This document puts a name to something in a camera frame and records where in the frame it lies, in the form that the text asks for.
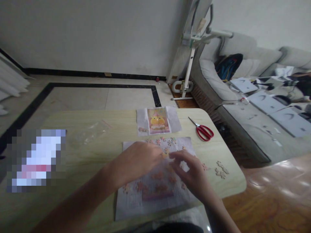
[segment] cartoon chick picture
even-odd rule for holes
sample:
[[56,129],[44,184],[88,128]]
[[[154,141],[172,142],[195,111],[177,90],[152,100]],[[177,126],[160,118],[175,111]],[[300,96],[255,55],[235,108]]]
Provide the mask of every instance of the cartoon chick picture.
[[151,117],[150,123],[151,129],[153,130],[165,129],[165,120],[161,115],[158,114],[157,111],[155,111],[155,113]]

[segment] baseboard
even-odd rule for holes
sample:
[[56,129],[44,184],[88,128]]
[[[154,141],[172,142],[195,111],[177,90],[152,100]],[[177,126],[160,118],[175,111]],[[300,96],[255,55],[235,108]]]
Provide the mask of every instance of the baseboard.
[[104,72],[51,70],[51,69],[37,69],[37,68],[25,68],[24,70],[28,74],[41,74],[41,75],[96,77],[96,78],[118,78],[118,79],[140,79],[140,80],[156,80],[156,78],[158,77],[159,80],[161,80],[161,81],[166,80],[166,78],[164,76],[138,75],[138,74],[111,73],[111,76],[107,76]]

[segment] plastic bag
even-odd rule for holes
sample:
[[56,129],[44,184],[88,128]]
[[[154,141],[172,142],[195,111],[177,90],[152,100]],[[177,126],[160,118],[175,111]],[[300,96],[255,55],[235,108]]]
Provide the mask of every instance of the plastic bag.
[[71,145],[74,147],[86,145],[110,129],[112,127],[104,120],[98,121],[86,129],[75,131],[70,137]]

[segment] white paper sheet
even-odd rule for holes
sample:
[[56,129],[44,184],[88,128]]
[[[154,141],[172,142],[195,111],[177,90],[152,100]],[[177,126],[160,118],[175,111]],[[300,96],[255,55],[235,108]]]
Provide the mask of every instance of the white paper sheet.
[[[124,142],[123,151],[133,143],[134,142]],[[183,149],[195,156],[190,137],[161,137],[158,140],[152,140],[152,143],[158,144],[167,156],[170,152]],[[172,160],[169,157],[164,158],[150,173],[118,190],[116,221],[154,213],[197,200],[170,166],[168,166],[170,161]],[[181,167],[184,171],[189,170],[185,162],[181,163]],[[155,190],[157,186],[166,186],[167,190],[156,193]]]
[[175,107],[137,109],[137,132],[139,137],[175,133],[181,130]]

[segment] backpack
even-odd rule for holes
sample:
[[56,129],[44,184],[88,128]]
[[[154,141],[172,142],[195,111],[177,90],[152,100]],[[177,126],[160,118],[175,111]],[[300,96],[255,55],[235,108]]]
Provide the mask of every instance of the backpack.
[[237,53],[225,57],[219,62],[215,70],[223,82],[230,81],[243,60],[243,54]]

